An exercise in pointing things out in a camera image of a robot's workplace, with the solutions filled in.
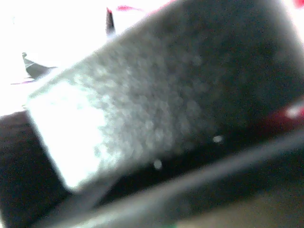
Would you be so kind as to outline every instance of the speckled black surface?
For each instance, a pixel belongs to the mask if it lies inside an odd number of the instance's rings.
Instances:
[[[80,190],[303,94],[302,50],[277,1],[178,1],[49,80],[28,109],[63,182]]]

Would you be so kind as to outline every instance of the dark metal bar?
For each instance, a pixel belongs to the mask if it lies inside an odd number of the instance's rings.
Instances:
[[[180,0],[50,77],[27,108],[66,187],[177,156],[302,95],[288,11],[277,0]]]
[[[277,137],[193,173],[54,228],[155,228],[303,180],[304,130]]]

